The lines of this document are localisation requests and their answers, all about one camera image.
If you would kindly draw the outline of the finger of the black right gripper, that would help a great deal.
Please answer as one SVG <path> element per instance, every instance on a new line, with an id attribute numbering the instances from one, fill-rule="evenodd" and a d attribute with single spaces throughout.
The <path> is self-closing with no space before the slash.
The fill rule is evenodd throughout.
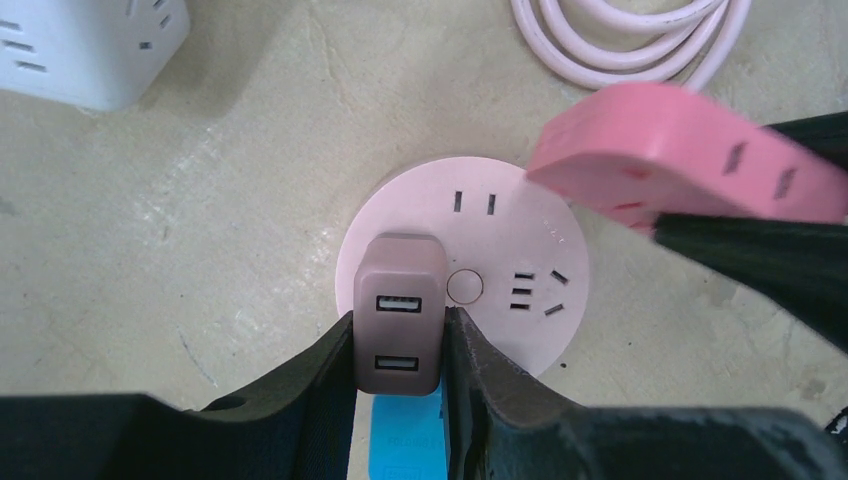
<path id="1" fill-rule="evenodd" d="M 847 351 L 847 227 L 663 214 L 654 241 L 768 297 Z"/>
<path id="2" fill-rule="evenodd" d="M 811 150 L 830 163 L 847 168 L 848 112 L 834 112 L 768 125 L 768 128 Z"/>

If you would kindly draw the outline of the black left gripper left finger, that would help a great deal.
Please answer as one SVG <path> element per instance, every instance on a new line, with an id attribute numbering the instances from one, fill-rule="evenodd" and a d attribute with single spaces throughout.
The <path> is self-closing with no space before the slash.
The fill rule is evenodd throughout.
<path id="1" fill-rule="evenodd" d="M 343 479 L 357 397 L 350 316 L 200 410 L 146 394 L 1 401 L 5 479 Z"/>

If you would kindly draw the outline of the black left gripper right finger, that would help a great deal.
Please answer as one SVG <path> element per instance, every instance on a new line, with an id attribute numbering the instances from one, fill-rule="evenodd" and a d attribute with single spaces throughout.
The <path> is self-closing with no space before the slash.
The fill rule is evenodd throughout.
<path id="1" fill-rule="evenodd" d="M 585 407 L 445 312 L 451 479 L 843 479 L 835 438 L 775 408 Z"/>

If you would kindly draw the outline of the pink round socket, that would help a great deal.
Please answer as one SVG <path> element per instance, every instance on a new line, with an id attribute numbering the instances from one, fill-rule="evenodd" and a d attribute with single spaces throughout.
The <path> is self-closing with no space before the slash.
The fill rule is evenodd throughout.
<path id="1" fill-rule="evenodd" d="M 422 163 L 383 181 L 348 228 L 335 274 L 336 308 L 353 307 L 353 276 L 384 233 L 437 238 L 448 263 L 446 300 L 533 376 L 556 364 L 583 318 L 587 244 L 565 200 L 524 169 L 484 157 Z"/>

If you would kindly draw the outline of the pink triangular power strip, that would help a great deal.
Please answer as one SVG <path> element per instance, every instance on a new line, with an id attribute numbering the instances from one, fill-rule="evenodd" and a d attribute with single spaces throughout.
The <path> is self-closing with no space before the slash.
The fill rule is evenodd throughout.
<path id="1" fill-rule="evenodd" d="M 717 102 L 658 83 L 599 90 L 549 121 L 527 179 L 649 231 L 682 213 L 838 224 L 847 175 Z"/>

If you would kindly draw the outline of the white tiger cube socket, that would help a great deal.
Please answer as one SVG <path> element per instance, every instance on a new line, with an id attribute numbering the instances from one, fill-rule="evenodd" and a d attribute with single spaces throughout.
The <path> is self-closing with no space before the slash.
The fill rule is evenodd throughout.
<path id="1" fill-rule="evenodd" d="M 1 87 L 116 111 L 140 99 L 189 30 L 182 0 L 2 0 Z"/>

